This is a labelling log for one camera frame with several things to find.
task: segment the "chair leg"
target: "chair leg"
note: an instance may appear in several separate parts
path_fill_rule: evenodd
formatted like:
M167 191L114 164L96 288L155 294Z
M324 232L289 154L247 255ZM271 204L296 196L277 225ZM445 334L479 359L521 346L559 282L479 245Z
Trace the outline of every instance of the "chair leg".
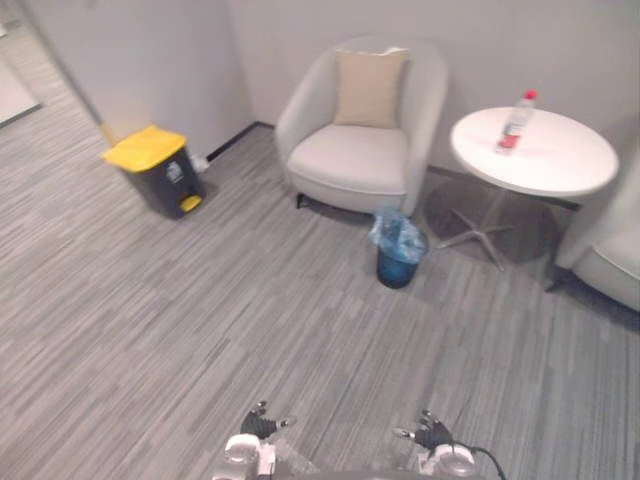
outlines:
M559 267L551 267L551 275L545 280L544 291L551 293L569 283L571 277L571 270Z

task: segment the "table base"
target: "table base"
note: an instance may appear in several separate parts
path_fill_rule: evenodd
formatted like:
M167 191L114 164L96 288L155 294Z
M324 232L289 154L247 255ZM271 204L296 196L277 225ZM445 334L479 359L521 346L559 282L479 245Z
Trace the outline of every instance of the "table base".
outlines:
M469 220L466 216L464 216L457 210L452 209L451 211L454 213L454 215L462 220L462 222L467 227L469 227L469 230L441 242L436 248L447 248L466 242L467 240L478 240L489 254L489 257L491 257L491 260L493 260L493 263L496 264L498 270L504 272L504 265L502 264L500 255L498 254L498 251L493 245L493 242L489 238L488 234L504 232L506 230L512 230L515 228L513 225L490 225L491 223L493 223L494 217L502 206L507 193L508 190L500 189L498 194L493 198L491 205L489 206L487 213L484 216L484 219L479 225Z

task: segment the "trash can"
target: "trash can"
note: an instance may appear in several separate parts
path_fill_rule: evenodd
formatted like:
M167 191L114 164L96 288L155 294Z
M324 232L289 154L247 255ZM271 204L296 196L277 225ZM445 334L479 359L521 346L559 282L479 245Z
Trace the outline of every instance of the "trash can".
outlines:
M205 191L187 155L186 138L155 125L118 143L103 155L120 168L150 208L181 218L197 207Z
M411 282L418 269L417 263L396 260L378 247L378 268L376 275L380 283L389 288L402 288Z
M404 214L389 207L376 211L369 239L378 246L378 280L389 288L408 285L429 249L426 235Z

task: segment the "table top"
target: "table top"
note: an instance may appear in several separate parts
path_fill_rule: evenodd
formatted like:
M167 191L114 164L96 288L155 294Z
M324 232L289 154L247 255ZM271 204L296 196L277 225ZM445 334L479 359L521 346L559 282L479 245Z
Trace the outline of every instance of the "table top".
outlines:
M618 172L611 145L571 118L535 110L515 149L496 152L511 107L467 115L451 131L453 152L471 173L516 192L574 197L594 192Z

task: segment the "blue trash can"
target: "blue trash can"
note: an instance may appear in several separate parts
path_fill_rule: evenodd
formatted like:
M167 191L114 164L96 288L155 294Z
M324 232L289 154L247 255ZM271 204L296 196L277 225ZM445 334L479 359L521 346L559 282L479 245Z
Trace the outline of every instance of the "blue trash can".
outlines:
M406 215L387 207L376 211L369 239L378 246L378 280L389 288L408 285L429 249L426 235Z
M402 288L411 282L411 279L418 269L417 263L407 263L396 260L391 255L384 253L378 247L378 268L376 274L378 280L389 288Z

